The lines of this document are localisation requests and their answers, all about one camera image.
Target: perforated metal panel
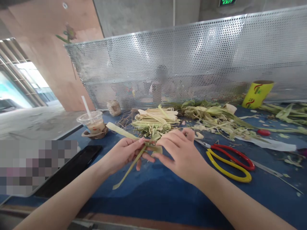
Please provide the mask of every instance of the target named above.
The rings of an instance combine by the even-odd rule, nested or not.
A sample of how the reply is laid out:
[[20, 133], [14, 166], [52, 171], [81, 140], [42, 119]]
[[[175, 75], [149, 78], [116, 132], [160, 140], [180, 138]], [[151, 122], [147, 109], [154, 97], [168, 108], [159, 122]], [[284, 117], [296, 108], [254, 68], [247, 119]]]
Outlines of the perforated metal panel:
[[307, 99], [306, 6], [65, 47], [97, 109], [241, 102], [256, 80], [276, 82], [269, 100]]

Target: red object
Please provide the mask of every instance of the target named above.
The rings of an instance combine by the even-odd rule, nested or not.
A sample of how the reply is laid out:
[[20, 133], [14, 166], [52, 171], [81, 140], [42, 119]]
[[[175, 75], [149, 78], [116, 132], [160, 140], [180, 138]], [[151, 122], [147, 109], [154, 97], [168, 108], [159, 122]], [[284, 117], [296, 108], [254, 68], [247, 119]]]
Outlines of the red object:
[[269, 130], [265, 130], [265, 129], [259, 129], [257, 131], [258, 134], [262, 135], [262, 136], [270, 136], [271, 132]]
[[[236, 158], [234, 158], [233, 156], [231, 156], [228, 152], [226, 152], [225, 150], [221, 149], [221, 148], [225, 148], [228, 149], [236, 154], [238, 154], [240, 157], [242, 157], [245, 161], [247, 161], [247, 163], [249, 164], [249, 166], [246, 166], [245, 164], [241, 163], [240, 161], [238, 161]], [[248, 171], [254, 171], [255, 170], [255, 165], [254, 163], [247, 157], [245, 156], [243, 153], [239, 152], [238, 150], [235, 150], [227, 145], [218, 145], [218, 144], [214, 144], [211, 145], [211, 149], [215, 149], [218, 150], [220, 152], [222, 152], [223, 154], [226, 154], [230, 159], [232, 159], [237, 165], [240, 165], [241, 167], [245, 168]]]

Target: person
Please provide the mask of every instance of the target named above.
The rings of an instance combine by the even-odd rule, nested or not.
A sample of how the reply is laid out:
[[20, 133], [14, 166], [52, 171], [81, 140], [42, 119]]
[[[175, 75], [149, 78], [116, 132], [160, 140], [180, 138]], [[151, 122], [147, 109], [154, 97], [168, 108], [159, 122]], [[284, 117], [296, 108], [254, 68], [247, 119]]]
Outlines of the person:
[[[97, 163], [35, 209], [15, 229], [67, 229], [98, 187], [108, 176], [131, 162], [145, 141], [144, 138], [138, 141], [121, 139]], [[156, 145], [163, 146], [173, 159], [160, 153], [152, 156], [203, 192], [235, 229], [295, 229], [210, 167], [194, 146], [194, 131], [191, 129], [185, 128], [182, 132], [172, 130], [163, 135]], [[155, 161], [147, 153], [142, 157]], [[140, 168], [141, 161], [138, 161], [137, 170]]]

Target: plywood wall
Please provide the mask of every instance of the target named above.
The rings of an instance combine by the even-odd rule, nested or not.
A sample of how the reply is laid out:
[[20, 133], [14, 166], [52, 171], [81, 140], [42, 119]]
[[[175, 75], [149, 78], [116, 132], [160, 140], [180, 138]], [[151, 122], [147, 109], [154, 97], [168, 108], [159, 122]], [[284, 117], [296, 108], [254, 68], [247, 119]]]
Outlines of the plywood wall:
[[55, 34], [65, 37], [66, 22], [76, 31], [77, 40], [72, 42], [102, 39], [102, 31], [92, 0], [65, 0], [68, 9], [62, 3], [61, 0], [31, 0], [0, 11], [0, 19], [66, 111], [85, 110], [82, 95], [93, 110], [94, 105], [72, 67], [64, 42]]

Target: yellow can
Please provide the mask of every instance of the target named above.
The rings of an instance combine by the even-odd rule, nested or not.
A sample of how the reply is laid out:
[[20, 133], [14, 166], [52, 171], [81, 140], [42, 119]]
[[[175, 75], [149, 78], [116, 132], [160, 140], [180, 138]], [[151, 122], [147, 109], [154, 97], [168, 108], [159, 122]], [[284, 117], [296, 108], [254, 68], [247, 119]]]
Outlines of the yellow can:
[[244, 98], [242, 106], [248, 109], [256, 109], [262, 105], [262, 102], [274, 86], [273, 81], [259, 80], [254, 81]]

